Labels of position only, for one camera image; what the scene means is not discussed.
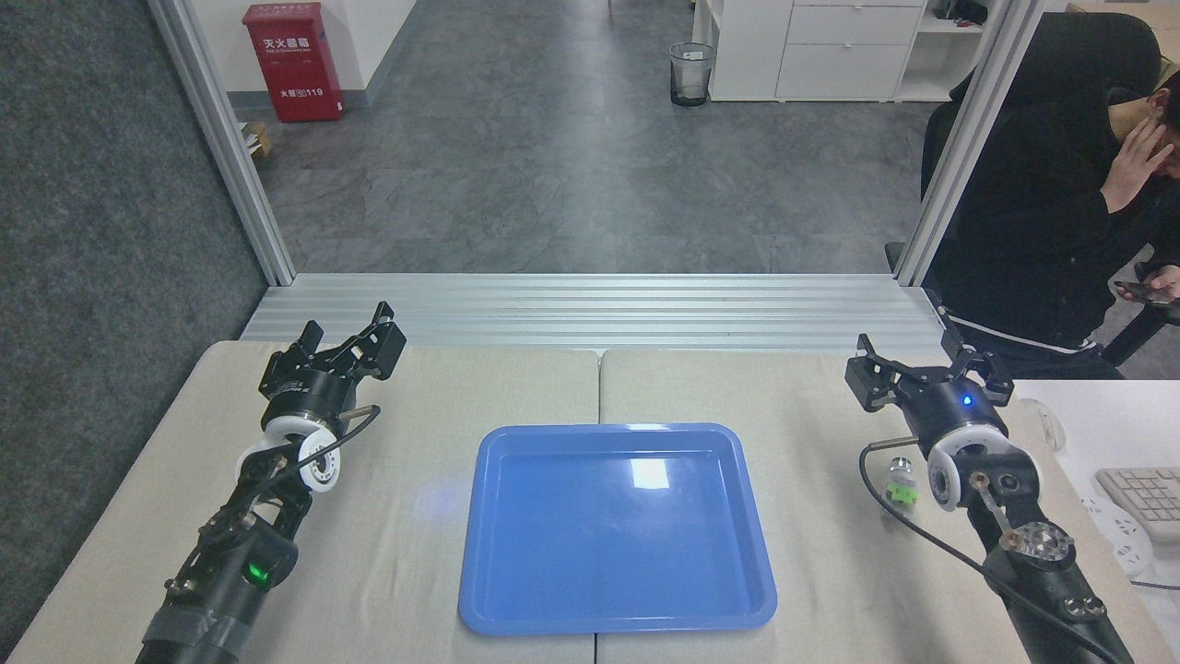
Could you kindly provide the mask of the person's right hand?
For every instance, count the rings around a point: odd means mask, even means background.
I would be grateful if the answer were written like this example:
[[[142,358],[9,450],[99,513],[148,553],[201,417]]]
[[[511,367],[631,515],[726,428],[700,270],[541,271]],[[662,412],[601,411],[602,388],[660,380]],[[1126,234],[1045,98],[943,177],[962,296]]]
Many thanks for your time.
[[[1128,206],[1152,176],[1163,173],[1175,149],[1167,139],[1168,131],[1166,124],[1148,117],[1126,134],[1100,188],[1108,213],[1117,213]]]

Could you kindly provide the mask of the person's left hand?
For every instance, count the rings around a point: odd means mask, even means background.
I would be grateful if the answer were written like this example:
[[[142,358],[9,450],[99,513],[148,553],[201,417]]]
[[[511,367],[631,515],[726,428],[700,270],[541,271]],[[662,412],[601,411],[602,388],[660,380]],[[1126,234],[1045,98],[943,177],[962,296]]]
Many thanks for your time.
[[[1142,305],[1169,307],[1176,303],[1176,267],[1148,270],[1139,265],[1138,281],[1117,280],[1115,289],[1122,298]]]

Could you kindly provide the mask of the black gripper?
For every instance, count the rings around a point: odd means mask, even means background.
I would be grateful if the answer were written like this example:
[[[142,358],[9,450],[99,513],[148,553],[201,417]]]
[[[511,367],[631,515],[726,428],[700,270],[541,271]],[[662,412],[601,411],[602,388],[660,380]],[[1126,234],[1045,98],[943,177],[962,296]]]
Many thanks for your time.
[[[943,326],[940,348],[951,359],[944,372],[948,382],[927,384],[926,374],[917,367],[881,359],[867,333],[860,333],[856,340],[856,356],[844,366],[844,382],[860,408],[868,413],[897,403],[902,382],[919,384],[907,388],[907,425],[924,455],[932,451],[956,455],[965,448],[975,454],[982,451],[1004,454],[1011,442],[994,405],[1007,407],[1014,379],[992,351],[981,351],[962,338],[952,321],[944,321]],[[982,379],[982,387],[969,381],[970,374]]]
[[[371,324],[343,344],[321,351],[321,370],[306,366],[321,343],[322,328],[308,320],[299,338],[274,351],[266,364],[260,392],[268,400],[261,425],[291,416],[342,426],[341,413],[358,405],[360,379],[386,381],[395,370],[407,337],[395,322],[395,311],[381,300]]]

